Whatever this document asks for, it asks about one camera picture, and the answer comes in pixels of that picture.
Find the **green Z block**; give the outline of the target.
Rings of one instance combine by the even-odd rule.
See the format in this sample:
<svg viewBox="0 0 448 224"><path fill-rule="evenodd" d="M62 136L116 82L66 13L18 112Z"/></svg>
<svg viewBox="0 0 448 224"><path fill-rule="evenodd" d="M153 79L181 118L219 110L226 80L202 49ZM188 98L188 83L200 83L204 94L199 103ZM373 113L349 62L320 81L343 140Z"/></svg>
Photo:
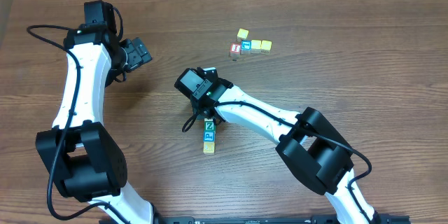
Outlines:
<svg viewBox="0 0 448 224"><path fill-rule="evenodd" d="M204 119L204 131L205 132L215 132L216 124L214 119Z"/></svg>

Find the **blue P block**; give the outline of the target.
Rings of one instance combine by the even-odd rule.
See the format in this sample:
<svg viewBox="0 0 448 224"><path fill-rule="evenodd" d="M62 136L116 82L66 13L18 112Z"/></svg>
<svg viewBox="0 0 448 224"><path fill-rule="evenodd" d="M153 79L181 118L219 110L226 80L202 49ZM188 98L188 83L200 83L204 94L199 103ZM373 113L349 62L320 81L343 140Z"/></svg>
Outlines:
<svg viewBox="0 0 448 224"><path fill-rule="evenodd" d="M203 141L214 142L216 139L216 133L214 131L204 131Z"/></svg>

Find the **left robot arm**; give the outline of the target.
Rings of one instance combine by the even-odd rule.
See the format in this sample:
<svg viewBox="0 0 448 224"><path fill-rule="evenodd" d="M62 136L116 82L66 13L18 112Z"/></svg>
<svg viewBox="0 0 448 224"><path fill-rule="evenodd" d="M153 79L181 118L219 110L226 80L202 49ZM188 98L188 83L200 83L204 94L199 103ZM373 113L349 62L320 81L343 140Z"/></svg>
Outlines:
<svg viewBox="0 0 448 224"><path fill-rule="evenodd" d="M84 14L60 45L68 69L58 114L50 130L36 135L49 172L48 210L61 221L99 207L114 223L162 223L128 182L125 156L103 120L106 87L126 81L152 57L140 38L123 38L121 15L110 3L86 2Z"/></svg>

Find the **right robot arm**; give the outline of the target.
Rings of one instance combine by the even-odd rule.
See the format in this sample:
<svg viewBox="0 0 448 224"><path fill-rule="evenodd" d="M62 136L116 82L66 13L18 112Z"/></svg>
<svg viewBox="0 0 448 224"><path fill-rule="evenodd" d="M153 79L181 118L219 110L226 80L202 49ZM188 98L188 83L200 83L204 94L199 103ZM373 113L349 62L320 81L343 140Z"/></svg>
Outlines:
<svg viewBox="0 0 448 224"><path fill-rule="evenodd" d="M275 144L279 157L302 185L328 198L340 223L380 223L379 214L356 184L371 168L355 175L351 158L357 155L367 165L370 161L316 109L308 107L300 113L271 106L218 77L215 68L187 68L174 87L192 105L193 115L183 132L197 118L246 127Z"/></svg>

